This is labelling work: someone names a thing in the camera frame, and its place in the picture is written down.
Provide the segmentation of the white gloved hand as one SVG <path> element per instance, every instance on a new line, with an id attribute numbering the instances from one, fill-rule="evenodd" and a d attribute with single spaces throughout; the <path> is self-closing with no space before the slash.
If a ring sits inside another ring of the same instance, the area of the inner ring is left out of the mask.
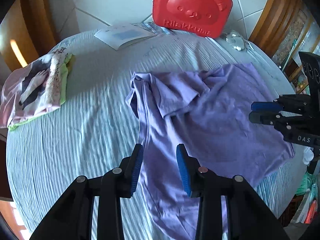
<path id="1" fill-rule="evenodd" d="M 313 148 L 307 147 L 303 153 L 303 163 L 309 165 L 310 162 L 314 159 Z"/>

